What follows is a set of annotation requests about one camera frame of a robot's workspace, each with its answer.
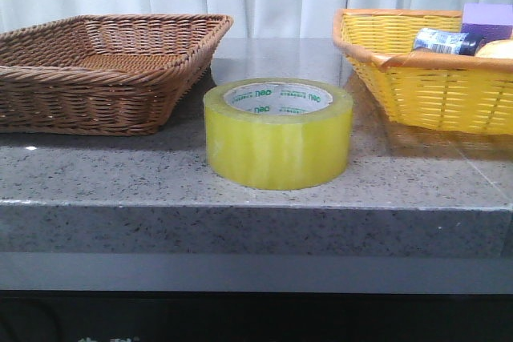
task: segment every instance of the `round yellow object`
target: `round yellow object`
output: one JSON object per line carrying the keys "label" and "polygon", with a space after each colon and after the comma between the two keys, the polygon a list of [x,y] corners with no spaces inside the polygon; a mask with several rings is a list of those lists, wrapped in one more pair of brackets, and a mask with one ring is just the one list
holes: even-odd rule
{"label": "round yellow object", "polygon": [[475,56],[478,58],[513,59],[513,40],[489,42]]}
{"label": "round yellow object", "polygon": [[353,99],[295,78],[231,82],[204,96],[207,161],[219,175],[267,190],[317,186],[346,167]]}

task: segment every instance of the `gray speckled counter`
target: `gray speckled counter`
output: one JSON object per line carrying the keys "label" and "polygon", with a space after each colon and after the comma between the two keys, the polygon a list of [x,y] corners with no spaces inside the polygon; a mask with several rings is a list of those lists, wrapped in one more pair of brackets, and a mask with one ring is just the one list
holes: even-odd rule
{"label": "gray speckled counter", "polygon": [[[208,167],[203,93],[214,83],[267,76],[330,82],[352,94],[349,164],[338,178],[304,190],[260,191],[222,179]],[[335,258],[325,263],[344,268],[356,266],[350,263],[356,258],[369,278],[358,278],[364,282],[359,286],[340,280],[328,288],[322,279],[302,285],[296,276],[290,284],[291,290],[311,291],[379,291],[379,285],[365,284],[379,273],[373,276],[358,258],[376,259],[376,266],[402,260],[405,274],[414,261],[421,261],[414,262],[415,269],[427,260],[498,260],[502,269],[507,266],[500,276],[513,277],[512,160],[512,137],[439,133],[388,122],[329,39],[225,39],[212,62],[212,77],[196,85],[155,135],[0,134],[0,268],[11,271],[0,278],[0,288],[184,288],[176,276],[147,285],[116,285],[107,276],[93,280],[85,272],[82,280],[66,280],[42,267],[59,265],[57,255],[62,261],[96,255],[101,266],[115,264],[110,255],[166,255],[179,259],[160,265],[181,267],[192,260],[202,266],[198,255],[207,260],[213,255],[290,257],[305,265]],[[28,255],[35,257],[23,262]],[[23,279],[29,275],[28,267],[20,267],[25,264],[46,271],[42,280]],[[460,268],[458,276],[465,276]],[[490,269],[492,277],[496,270]],[[287,284],[277,284],[278,275],[267,286],[261,280],[253,286],[223,285],[221,278],[216,286],[213,280],[203,276],[187,289],[287,290]],[[513,292],[509,281],[492,291]],[[451,292],[437,282],[442,275],[424,286],[409,289],[398,280],[382,290]],[[486,281],[476,282],[470,291],[491,290]]]}

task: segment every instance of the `basket weave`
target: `basket weave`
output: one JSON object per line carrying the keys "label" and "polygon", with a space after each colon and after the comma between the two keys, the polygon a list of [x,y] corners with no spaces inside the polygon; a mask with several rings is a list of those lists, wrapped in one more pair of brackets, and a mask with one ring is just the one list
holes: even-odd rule
{"label": "basket weave", "polygon": [[513,135],[513,60],[413,51],[423,27],[460,31],[459,11],[339,10],[333,41],[391,121]]}
{"label": "basket weave", "polygon": [[199,80],[228,15],[84,15],[0,34],[0,131],[147,135]]}

